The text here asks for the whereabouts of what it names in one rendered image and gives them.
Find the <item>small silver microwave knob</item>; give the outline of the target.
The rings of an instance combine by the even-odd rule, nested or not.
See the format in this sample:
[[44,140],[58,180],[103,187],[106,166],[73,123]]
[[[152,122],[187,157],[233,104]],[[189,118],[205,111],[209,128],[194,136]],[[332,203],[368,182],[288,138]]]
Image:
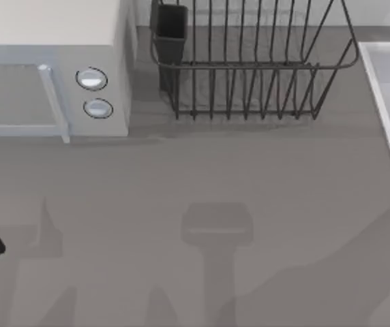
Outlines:
[[112,104],[101,98],[85,101],[82,106],[83,111],[92,119],[107,119],[114,112]]

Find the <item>pale microwave oven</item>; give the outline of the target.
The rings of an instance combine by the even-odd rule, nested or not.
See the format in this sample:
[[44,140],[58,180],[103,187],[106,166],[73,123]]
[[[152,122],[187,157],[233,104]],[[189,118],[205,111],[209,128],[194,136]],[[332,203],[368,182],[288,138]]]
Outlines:
[[[133,0],[0,0],[0,45],[54,46],[73,137],[126,137],[132,111],[138,36]],[[108,77],[99,91],[80,87],[78,70]],[[85,101],[101,98],[114,112],[92,119]]]

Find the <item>microwave oven door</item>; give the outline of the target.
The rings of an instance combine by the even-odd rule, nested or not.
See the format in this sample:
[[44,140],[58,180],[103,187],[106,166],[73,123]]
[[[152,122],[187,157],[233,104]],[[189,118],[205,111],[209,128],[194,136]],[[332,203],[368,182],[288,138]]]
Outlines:
[[46,64],[67,118],[57,49],[43,45],[0,45],[0,137],[60,137],[37,69]]

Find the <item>large silver microwave knob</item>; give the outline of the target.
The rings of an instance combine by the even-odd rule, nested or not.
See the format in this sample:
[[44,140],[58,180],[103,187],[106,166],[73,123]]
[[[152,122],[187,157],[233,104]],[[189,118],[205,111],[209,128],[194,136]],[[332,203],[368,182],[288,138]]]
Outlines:
[[107,75],[100,69],[88,67],[78,70],[75,75],[77,84],[88,91],[99,91],[108,84]]

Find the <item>black cutlery holder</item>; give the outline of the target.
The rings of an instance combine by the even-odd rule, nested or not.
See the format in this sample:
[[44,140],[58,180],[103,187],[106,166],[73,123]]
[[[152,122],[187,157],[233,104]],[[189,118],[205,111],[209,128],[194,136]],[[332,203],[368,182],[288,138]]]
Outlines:
[[183,60],[183,51],[188,33],[188,8],[180,4],[167,4],[151,0],[150,30],[157,54],[160,90],[172,92],[175,74]]

